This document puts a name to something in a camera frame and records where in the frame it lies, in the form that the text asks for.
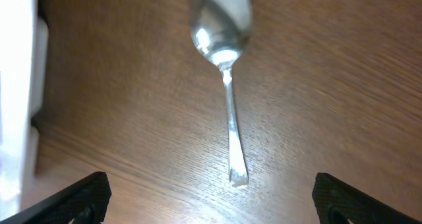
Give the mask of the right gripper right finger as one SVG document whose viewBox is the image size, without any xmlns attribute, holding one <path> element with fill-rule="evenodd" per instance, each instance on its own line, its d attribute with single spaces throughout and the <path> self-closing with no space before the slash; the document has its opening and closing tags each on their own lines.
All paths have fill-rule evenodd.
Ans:
<svg viewBox="0 0 422 224">
<path fill-rule="evenodd" d="M 328 173 L 318 173 L 312 191 L 320 224 L 421 224 Z"/>
</svg>

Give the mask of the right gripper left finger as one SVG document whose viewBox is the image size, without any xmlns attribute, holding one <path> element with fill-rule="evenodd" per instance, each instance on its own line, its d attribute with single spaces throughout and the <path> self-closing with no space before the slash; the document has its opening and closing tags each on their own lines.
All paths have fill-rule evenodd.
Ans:
<svg viewBox="0 0 422 224">
<path fill-rule="evenodd" d="M 97 171 L 1 221 L 1 224 L 80 223 L 105 220 L 111 198 L 107 174 Z"/>
</svg>

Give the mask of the large metal spoon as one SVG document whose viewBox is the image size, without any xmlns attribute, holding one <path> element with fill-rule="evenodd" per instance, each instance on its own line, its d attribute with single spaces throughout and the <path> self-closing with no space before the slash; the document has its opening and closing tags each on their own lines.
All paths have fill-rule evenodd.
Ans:
<svg viewBox="0 0 422 224">
<path fill-rule="evenodd" d="M 191 38 L 196 50 L 222 74 L 229 136 L 229 183 L 243 187 L 249 176 L 233 92 L 233 65 L 242 56 L 253 28 L 251 0 L 191 0 Z"/>
</svg>

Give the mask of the white plastic cutlery tray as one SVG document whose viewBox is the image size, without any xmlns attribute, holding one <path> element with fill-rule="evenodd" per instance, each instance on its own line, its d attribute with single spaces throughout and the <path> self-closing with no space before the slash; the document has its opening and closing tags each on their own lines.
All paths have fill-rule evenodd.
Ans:
<svg viewBox="0 0 422 224">
<path fill-rule="evenodd" d="M 48 38 L 38 0 L 1 0 L 1 219 L 21 211 L 34 177 Z"/>
</svg>

